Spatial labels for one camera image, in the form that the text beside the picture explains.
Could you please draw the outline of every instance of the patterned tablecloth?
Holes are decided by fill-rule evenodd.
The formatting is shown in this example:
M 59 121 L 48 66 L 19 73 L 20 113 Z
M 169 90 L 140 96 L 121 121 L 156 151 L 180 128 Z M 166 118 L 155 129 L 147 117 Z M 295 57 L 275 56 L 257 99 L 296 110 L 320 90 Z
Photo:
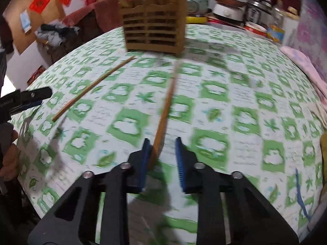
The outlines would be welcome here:
M 131 55 L 137 59 L 51 121 L 71 98 Z M 144 138 L 153 143 L 175 59 L 126 53 L 118 28 L 74 50 L 32 84 L 30 89 L 52 87 L 52 98 L 12 122 L 20 130 L 19 179 L 40 216 L 83 171 L 109 171 L 140 150 Z M 322 189 L 323 131 L 306 107 L 317 101 L 306 76 L 270 42 L 188 25 L 160 162 L 148 173 L 145 192 L 129 196 L 132 244 L 196 240 L 196 198 L 179 186 L 178 136 L 216 170 L 246 174 L 300 235 L 308 220 L 297 203 L 296 168 L 309 214 Z

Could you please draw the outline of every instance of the metal screw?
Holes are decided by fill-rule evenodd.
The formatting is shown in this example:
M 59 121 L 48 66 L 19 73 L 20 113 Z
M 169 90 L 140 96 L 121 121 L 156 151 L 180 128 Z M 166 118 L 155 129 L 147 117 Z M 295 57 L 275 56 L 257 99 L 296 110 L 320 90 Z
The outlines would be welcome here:
M 130 163 L 128 163 L 128 162 L 121 163 L 120 168 L 129 169 L 130 168 Z
M 92 171 L 85 171 L 82 176 L 85 179 L 89 179 L 89 178 L 92 178 L 93 175 L 94 175 L 94 173 Z
M 232 177 L 233 177 L 234 179 L 241 179 L 241 178 L 243 178 L 243 174 L 242 174 L 241 172 L 239 172 L 239 171 L 234 171 L 234 172 L 232 173 Z
M 194 164 L 194 168 L 196 169 L 204 169 L 205 165 L 202 162 L 197 162 Z

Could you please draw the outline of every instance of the plastic bottle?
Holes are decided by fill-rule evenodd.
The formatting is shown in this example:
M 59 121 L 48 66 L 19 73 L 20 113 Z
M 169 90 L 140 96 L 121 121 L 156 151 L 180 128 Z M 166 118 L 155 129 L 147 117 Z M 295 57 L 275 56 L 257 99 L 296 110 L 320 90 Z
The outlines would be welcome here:
M 285 31 L 283 29 L 285 12 L 283 2 L 278 0 L 277 4 L 271 10 L 272 20 L 268 25 L 267 37 L 274 42 L 282 43 Z

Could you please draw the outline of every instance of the chopstick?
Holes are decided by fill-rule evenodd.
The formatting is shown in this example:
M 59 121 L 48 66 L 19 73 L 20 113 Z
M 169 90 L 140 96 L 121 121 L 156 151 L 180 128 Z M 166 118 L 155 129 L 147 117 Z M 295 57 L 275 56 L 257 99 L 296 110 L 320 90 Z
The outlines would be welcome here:
M 171 82 L 169 91 L 166 94 L 165 106 L 163 108 L 163 111 L 162 111 L 162 114 L 160 117 L 160 121 L 159 121 L 159 125 L 158 125 L 158 129 L 157 129 L 157 133 L 154 138 L 152 152 L 151 152 L 151 156 L 150 156 L 150 159 L 148 162 L 148 170 L 152 170 L 154 168 L 156 161 L 159 158 L 161 149 L 163 147 L 164 138 L 165 138 L 165 134 L 166 134 L 168 115 L 169 115 L 169 111 L 170 111 L 170 104 L 171 104 L 171 100 L 174 95 L 176 80 L 177 80 L 178 71 L 179 71 L 180 66 L 181 66 L 181 60 L 176 61 L 175 67 L 174 67 L 173 80 Z
M 89 92 L 93 87 L 95 87 L 98 83 L 100 83 L 103 79 L 105 79 L 107 76 L 111 75 L 114 71 L 117 71 L 120 67 L 124 66 L 125 64 L 129 63 L 130 61 L 134 60 L 135 56 L 132 56 L 128 58 L 127 60 L 123 61 L 119 65 L 117 65 L 115 68 L 111 69 L 110 71 L 106 72 L 104 75 L 100 76 L 96 81 L 94 81 L 92 84 L 90 84 L 88 87 L 86 87 L 79 95 L 77 95 L 75 98 L 70 100 L 53 118 L 52 121 L 55 122 L 59 119 L 61 115 L 63 115 L 72 105 L 76 103 L 81 97 L 83 97 L 87 92 Z

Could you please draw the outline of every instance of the red towel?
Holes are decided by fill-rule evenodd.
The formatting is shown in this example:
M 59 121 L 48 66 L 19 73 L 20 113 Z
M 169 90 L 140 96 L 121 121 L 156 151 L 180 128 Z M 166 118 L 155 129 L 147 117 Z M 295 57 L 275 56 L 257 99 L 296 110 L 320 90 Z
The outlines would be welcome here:
M 118 0 L 101 0 L 85 6 L 63 19 L 67 26 L 74 26 L 92 10 L 95 11 L 99 27 L 105 33 L 121 26 Z

